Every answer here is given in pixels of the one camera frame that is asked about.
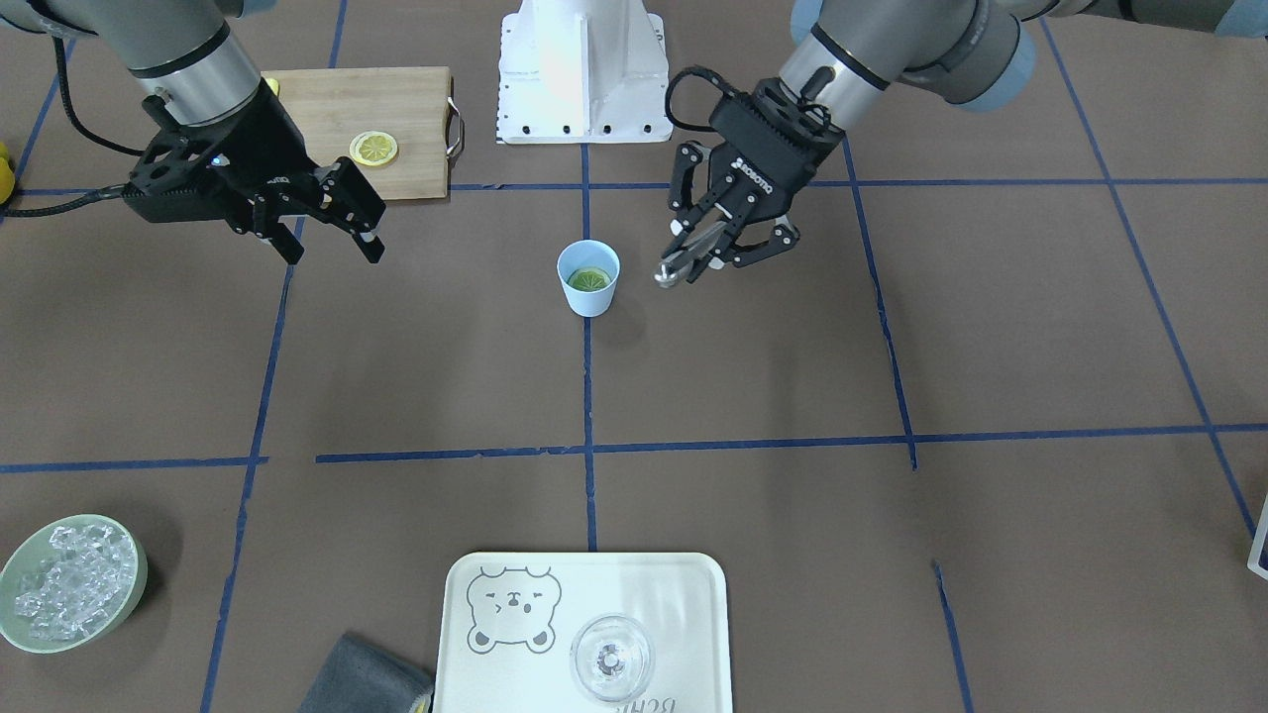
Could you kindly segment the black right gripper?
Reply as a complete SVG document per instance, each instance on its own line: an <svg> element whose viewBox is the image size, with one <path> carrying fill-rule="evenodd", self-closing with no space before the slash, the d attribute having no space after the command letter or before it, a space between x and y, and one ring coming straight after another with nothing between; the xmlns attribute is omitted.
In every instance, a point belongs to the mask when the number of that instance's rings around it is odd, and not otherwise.
<svg viewBox="0 0 1268 713"><path fill-rule="evenodd" d="M353 159L318 167L264 79L236 112L208 126L181 126L167 105L157 94L142 103L158 134L122 193L133 212L151 223L224 221L257 235L287 265L301 263L304 247L281 217L318 213L353 236L368 263L380 263L385 200Z"/></svg>

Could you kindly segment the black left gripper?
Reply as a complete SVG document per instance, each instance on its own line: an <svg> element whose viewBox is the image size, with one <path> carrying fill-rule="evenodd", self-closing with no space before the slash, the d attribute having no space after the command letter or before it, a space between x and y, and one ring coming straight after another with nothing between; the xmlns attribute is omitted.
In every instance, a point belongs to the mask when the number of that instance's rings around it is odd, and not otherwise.
<svg viewBox="0 0 1268 713"><path fill-rule="evenodd" d="M801 98L779 77L762 77L749 93L723 77L714 77L713 84L721 96L709 127L723 140L716 145L721 157L711 159L714 151L697 141L678 145L670 180L670 209L675 212L670 232L675 239L689 239L716 208L727 216L723 258L729 258L728 266L749 266L796 247L800 231L784 214L820 162L838 148L844 131L833 126L831 110ZM725 197L735 180L741 184L738 197ZM747 219L776 219L767 239L741 245L730 211L747 207L751 193L756 199Z"/></svg>

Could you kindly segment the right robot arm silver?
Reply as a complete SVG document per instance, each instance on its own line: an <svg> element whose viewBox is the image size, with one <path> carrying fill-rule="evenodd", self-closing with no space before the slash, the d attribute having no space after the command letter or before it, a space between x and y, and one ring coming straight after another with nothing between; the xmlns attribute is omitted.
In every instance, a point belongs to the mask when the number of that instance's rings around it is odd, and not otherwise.
<svg viewBox="0 0 1268 713"><path fill-rule="evenodd" d="M76 200L122 199L151 223L222 221L271 244L287 263L304 247L284 223L308 216L350 236L368 263L385 211L353 159L313 161L301 129L230 20L268 1L5 1L3 23L56 41L98 37L145 88L158 133L120 185Z"/></svg>

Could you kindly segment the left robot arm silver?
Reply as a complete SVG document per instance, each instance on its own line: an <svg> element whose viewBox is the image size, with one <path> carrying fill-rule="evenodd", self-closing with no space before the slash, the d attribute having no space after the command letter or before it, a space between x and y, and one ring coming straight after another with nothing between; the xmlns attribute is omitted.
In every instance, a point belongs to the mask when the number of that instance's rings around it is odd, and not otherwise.
<svg viewBox="0 0 1268 713"><path fill-rule="evenodd" d="M670 181L672 239L654 271L670 288L706 269L747 266L787 252L787 212L848 129L893 84L971 112L995 110L1033 74L1027 20L1090 14L1255 38L1263 1L798 1L795 51L779 75L743 91L714 69L689 66L719 91L706 126L715 148L680 145Z"/></svg>

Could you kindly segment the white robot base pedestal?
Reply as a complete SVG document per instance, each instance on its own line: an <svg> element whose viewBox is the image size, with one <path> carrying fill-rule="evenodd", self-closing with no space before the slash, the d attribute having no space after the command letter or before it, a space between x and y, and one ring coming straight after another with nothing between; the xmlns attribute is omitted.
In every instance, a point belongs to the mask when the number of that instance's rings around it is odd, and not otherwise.
<svg viewBox="0 0 1268 713"><path fill-rule="evenodd" d="M642 1L524 1L500 30L500 145L647 145L671 138L670 55Z"/></svg>

